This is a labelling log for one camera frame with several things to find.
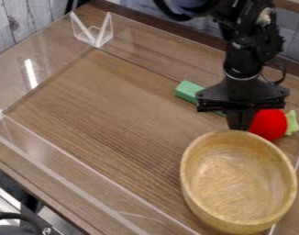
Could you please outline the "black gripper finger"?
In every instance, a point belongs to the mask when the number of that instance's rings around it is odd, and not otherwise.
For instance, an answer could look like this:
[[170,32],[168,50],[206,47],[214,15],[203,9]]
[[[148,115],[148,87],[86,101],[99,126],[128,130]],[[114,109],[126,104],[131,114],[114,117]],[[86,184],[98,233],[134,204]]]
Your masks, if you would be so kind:
[[227,111],[227,122],[230,129],[242,129],[242,114],[238,110]]
[[252,108],[242,111],[242,130],[248,130],[254,121],[256,110]]

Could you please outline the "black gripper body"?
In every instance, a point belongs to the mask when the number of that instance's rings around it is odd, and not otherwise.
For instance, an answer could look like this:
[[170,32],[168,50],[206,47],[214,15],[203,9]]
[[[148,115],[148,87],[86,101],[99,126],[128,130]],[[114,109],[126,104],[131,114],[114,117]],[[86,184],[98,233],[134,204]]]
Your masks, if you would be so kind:
[[198,111],[244,111],[276,109],[286,105],[290,89],[262,79],[259,73],[248,78],[226,78],[196,94]]

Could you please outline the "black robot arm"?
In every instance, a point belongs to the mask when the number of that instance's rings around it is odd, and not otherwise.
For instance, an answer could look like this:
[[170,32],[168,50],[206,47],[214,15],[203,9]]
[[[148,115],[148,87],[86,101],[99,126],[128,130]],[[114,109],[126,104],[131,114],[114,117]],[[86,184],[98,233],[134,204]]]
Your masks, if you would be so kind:
[[280,65],[283,51],[274,0],[154,0],[159,10],[175,21],[210,16],[227,40],[223,80],[196,94],[200,112],[226,114],[228,127],[248,130],[263,109],[286,106],[290,89],[280,79],[263,74],[268,64]]

